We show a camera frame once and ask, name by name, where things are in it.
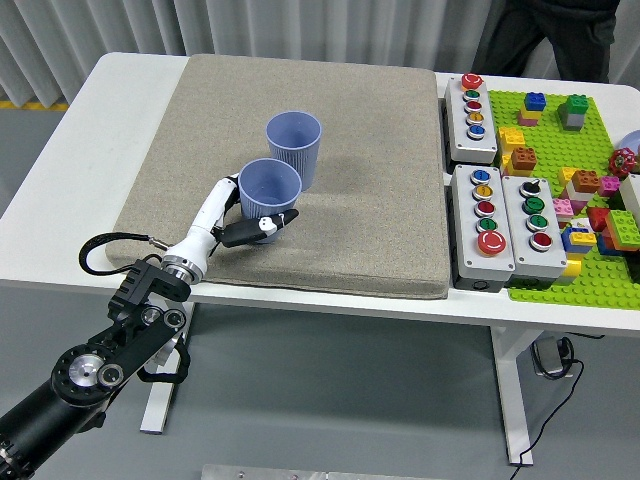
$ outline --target red button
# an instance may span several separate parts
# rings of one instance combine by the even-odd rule
[[[539,252],[546,252],[549,250],[552,243],[553,240],[551,240],[551,237],[543,232],[535,233],[529,239],[531,247]]]
[[[464,105],[464,111],[467,113],[477,113],[480,110],[482,110],[482,104],[480,102],[476,102],[475,100],[471,100]]]
[[[491,202],[482,201],[478,202],[476,206],[473,207],[473,210],[476,216],[483,218],[492,216],[496,211],[496,207],[494,207]]]
[[[478,235],[478,248],[485,255],[497,255],[506,247],[507,241],[495,230],[487,230]]]
[[[465,73],[462,76],[462,86],[469,90],[475,90],[480,85],[482,85],[482,77],[480,75],[476,75],[475,73]]]

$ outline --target gray floor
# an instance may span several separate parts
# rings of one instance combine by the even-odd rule
[[[9,198],[59,118],[0,110]],[[107,301],[0,288],[0,414],[108,326]],[[513,472],[486,328],[199,306],[192,331],[191,374],[164,435],[138,432],[149,387],[134,380],[105,426],[72,438],[36,478],[196,480],[206,463],[449,480]],[[636,479],[639,340],[573,340],[586,371],[517,478]],[[571,381],[535,376],[527,355],[519,365],[537,432]]]

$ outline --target cup rim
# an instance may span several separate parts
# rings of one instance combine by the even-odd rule
[[[260,202],[258,200],[255,200],[253,198],[253,196],[249,195],[244,188],[242,188],[242,184],[240,183],[240,177],[242,176],[242,172],[244,172],[245,168],[247,168],[249,165],[256,163],[256,162],[261,162],[263,160],[273,160],[274,162],[278,162],[278,163],[282,163],[283,165],[286,165],[287,167],[289,167],[291,170],[293,170],[293,172],[296,174],[296,178],[298,179],[298,191],[297,193],[294,195],[292,200],[289,200],[288,202],[282,202],[282,203],[264,203],[264,202]],[[283,162],[282,160],[278,160],[277,158],[271,158],[271,157],[264,157],[264,158],[256,158],[255,160],[251,160],[250,162],[247,162],[241,169],[240,172],[238,173],[238,189],[242,191],[242,193],[247,197],[250,198],[251,201],[257,205],[261,205],[263,207],[283,207],[289,203],[291,203],[292,201],[295,201],[300,194],[302,193],[302,178],[300,177],[300,174],[298,173],[298,171],[293,168],[291,165],[289,165],[287,162]]]
[[[316,121],[316,123],[318,124],[318,126],[320,127],[320,132],[318,133],[318,137],[313,142],[305,145],[304,147],[283,147],[282,145],[280,145],[280,144],[274,142],[273,140],[271,140],[271,138],[269,138],[269,134],[267,133],[267,130],[269,128],[269,124],[275,118],[279,117],[280,115],[286,115],[287,113],[302,113],[304,115],[307,115],[307,116],[313,118]],[[305,112],[304,110],[287,110],[285,112],[276,113],[273,117],[271,117],[269,119],[269,121],[267,122],[267,125],[264,127],[264,134],[267,137],[267,140],[269,141],[269,143],[273,144],[277,148],[281,148],[282,150],[289,150],[289,151],[292,151],[292,152],[297,151],[297,150],[305,150],[305,149],[307,149],[309,147],[312,147],[313,145],[315,145],[316,143],[318,143],[320,141],[320,138],[322,137],[322,123],[320,123],[320,120],[318,120],[315,117],[315,115],[312,115],[309,112]]]

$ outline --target blue plastic cup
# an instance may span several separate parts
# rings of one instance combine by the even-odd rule
[[[259,158],[242,167],[238,188],[242,216],[261,218],[293,208],[302,191],[302,180],[291,165],[275,158]],[[282,230],[257,243],[274,242],[281,234]]]
[[[267,123],[271,156],[288,163],[302,178],[302,191],[313,183],[322,125],[307,112],[282,112]]]

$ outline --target control box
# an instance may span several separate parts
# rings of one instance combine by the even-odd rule
[[[508,286],[547,288],[567,267],[549,182],[544,178],[502,178],[515,272]]]
[[[456,165],[447,206],[454,287],[500,291],[515,270],[500,171]]]
[[[497,152],[489,92],[481,77],[451,77],[444,94],[445,148],[454,163],[491,165]]]

